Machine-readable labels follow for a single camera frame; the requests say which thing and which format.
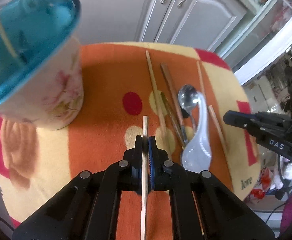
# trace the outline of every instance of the metal spoon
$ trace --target metal spoon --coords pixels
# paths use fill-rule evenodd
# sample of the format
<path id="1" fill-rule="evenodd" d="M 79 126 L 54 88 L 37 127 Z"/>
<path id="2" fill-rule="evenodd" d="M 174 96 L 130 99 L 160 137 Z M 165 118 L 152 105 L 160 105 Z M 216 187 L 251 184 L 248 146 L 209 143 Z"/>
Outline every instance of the metal spoon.
<path id="1" fill-rule="evenodd" d="M 196 131 L 196 123 L 191 111 L 198 105 L 198 94 L 192 85 L 184 85 L 178 92 L 178 102 L 190 116 L 191 124 L 194 132 Z"/>

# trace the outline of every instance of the metal screw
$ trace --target metal screw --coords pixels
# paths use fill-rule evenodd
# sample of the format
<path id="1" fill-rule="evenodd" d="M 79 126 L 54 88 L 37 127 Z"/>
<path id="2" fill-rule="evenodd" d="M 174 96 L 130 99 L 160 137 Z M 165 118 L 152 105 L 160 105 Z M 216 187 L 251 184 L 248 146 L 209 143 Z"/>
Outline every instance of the metal screw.
<path id="1" fill-rule="evenodd" d="M 128 166 L 128 161 L 122 160 L 118 163 L 118 165 L 121 167 L 126 167 L 126 166 Z"/>
<path id="2" fill-rule="evenodd" d="M 166 167 L 171 167 L 171 166 L 174 165 L 174 163 L 173 163 L 171 160 L 166 160 L 166 161 L 164 161 L 164 165 L 165 165 Z"/>
<path id="3" fill-rule="evenodd" d="M 202 176 L 204 177 L 204 178 L 210 178 L 211 176 L 212 176 L 212 174 L 209 172 L 209 171 L 203 171 L 202 172 Z"/>
<path id="4" fill-rule="evenodd" d="M 82 179 L 87 179 L 87 178 L 90 177 L 90 172 L 89 172 L 89 171 L 82 171 L 82 172 L 80 173 L 80 177 L 81 177 Z"/>

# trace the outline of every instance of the table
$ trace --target table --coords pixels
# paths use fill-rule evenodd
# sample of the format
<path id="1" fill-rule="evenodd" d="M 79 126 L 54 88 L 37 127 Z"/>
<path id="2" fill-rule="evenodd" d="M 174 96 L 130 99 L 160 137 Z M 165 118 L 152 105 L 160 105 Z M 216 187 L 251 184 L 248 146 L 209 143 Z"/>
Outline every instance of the table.
<path id="1" fill-rule="evenodd" d="M 243 129 L 228 126 L 222 117 L 228 110 L 249 113 L 247 97 L 227 64 L 217 55 L 198 49 L 158 43 L 104 43 L 83 46 L 81 51 L 84 105 L 77 118 L 56 131 L 12 123 L 0 118 L 0 187 L 15 225 L 19 225 L 83 170 L 98 172 L 122 159 L 142 134 L 142 116 L 149 116 L 149 135 L 160 138 L 159 120 L 150 82 L 145 50 L 148 50 L 158 89 L 170 104 L 168 88 L 160 70 L 166 63 L 176 90 L 192 84 L 200 90 L 197 61 L 207 105 L 217 115 L 227 153 L 209 117 L 213 153 L 210 171 L 240 199 L 257 181 L 260 163 L 254 139 Z M 193 111 L 198 121 L 198 110 Z M 179 162 L 181 146 L 168 116 L 171 159 Z M 191 122 L 185 119 L 191 136 Z M 140 234 L 141 197 L 123 192 L 118 218 L 118 239 L 137 239 Z M 150 239 L 171 239 L 169 196 L 151 192 L 148 200 L 147 234 Z"/>

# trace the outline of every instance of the chopstick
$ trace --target chopstick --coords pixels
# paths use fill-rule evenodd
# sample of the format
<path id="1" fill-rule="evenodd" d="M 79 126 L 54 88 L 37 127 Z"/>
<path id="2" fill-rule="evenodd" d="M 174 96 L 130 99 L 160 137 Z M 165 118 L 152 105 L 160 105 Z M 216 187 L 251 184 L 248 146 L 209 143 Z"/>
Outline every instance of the chopstick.
<path id="1" fill-rule="evenodd" d="M 206 98 L 203 75 L 202 75 L 202 70 L 201 70 L 201 68 L 204 68 L 204 66 L 201 60 L 198 60 L 196 63 L 197 63 L 197 70 L 198 70 L 198 76 L 199 76 L 199 82 L 200 82 L 200 90 L 201 90 L 200 92 L 203 94 L 204 98 Z"/>
<path id="2" fill-rule="evenodd" d="M 220 125 L 219 125 L 219 122 L 218 122 L 218 119 L 216 117 L 216 114 L 215 114 L 215 111 L 214 111 L 214 108 L 212 106 L 209 106 L 208 107 L 208 110 L 209 110 L 209 113 L 210 113 L 210 116 L 212 117 L 213 119 L 213 122 L 214 122 L 214 125 L 216 127 L 216 130 L 218 132 L 218 135 L 219 135 L 219 139 L 220 139 L 220 142 L 221 142 L 221 146 L 223 148 L 223 151 L 224 151 L 224 154 L 227 155 L 228 153 L 228 150 L 227 150 L 227 144 L 226 144 L 226 141 L 225 141 L 225 137 L 221 131 L 221 128 L 220 128 Z"/>
<path id="3" fill-rule="evenodd" d="M 148 116 L 143 116 L 141 240 L 146 240 L 148 191 Z"/>
<path id="4" fill-rule="evenodd" d="M 172 100 L 173 100 L 173 103 L 174 103 L 174 106 L 175 106 L 177 118 L 178 118 L 178 121 L 179 121 L 179 125 L 180 125 L 180 128 L 181 128 L 182 138 L 183 138 L 183 141 L 184 141 L 184 143 L 186 145 L 188 143 L 188 140 L 187 140 L 186 130 L 185 130 L 185 126 L 184 126 L 184 119 L 183 119 L 183 116 L 182 116 L 181 108 L 180 108 L 178 100 L 177 100 L 177 92 L 175 90 L 173 79 L 172 79 L 172 76 L 170 75 L 169 69 L 168 69 L 166 64 L 162 63 L 162 64 L 160 64 L 160 67 L 161 67 L 163 76 L 165 78 L 166 84 L 168 86 L 169 92 L 171 94 L 171 97 L 172 97 Z"/>
<path id="5" fill-rule="evenodd" d="M 185 142 L 184 142 L 184 140 L 182 138 L 182 132 L 181 132 L 180 127 L 178 125 L 178 121 L 176 119 L 174 111 L 173 111 L 172 107 L 170 106 L 169 102 L 167 101 L 167 98 L 165 97 L 165 94 L 163 92 L 161 92 L 160 95 L 162 97 L 164 106 L 165 106 L 166 111 L 167 111 L 167 113 L 168 113 L 168 115 L 170 117 L 170 120 L 172 122 L 173 128 L 174 128 L 175 133 L 177 135 L 177 138 L 179 139 L 179 141 L 181 143 L 181 146 L 184 148 L 185 147 Z"/>
<path id="6" fill-rule="evenodd" d="M 166 122 L 165 122 L 163 111 L 162 111 L 161 106 L 160 106 L 159 93 L 158 93 L 155 75 L 154 75 L 154 71 L 153 71 L 153 66 L 151 64 L 148 50 L 146 51 L 146 58 L 147 58 L 147 63 L 148 63 L 150 81 L 151 81 L 151 85 L 153 87 L 153 92 L 154 92 L 154 98 L 155 98 L 155 104 L 156 104 L 157 114 L 158 114 L 158 118 L 159 118 L 160 130 L 161 130 L 162 136 L 163 136 L 162 137 L 163 147 L 164 147 L 164 150 L 167 152 L 168 156 L 171 156 L 170 149 L 169 149 L 169 143 L 168 143 L 168 137 L 167 137 Z"/>

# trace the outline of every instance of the red dot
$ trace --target red dot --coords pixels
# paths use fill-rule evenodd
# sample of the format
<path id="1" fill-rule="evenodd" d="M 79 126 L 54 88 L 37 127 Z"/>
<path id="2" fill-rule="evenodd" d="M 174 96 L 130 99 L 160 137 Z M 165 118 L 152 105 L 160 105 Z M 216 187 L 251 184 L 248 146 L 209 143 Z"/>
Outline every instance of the red dot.
<path id="1" fill-rule="evenodd" d="M 138 115 L 143 108 L 142 99 L 134 92 L 128 92 L 123 97 L 123 105 L 128 114 Z"/>

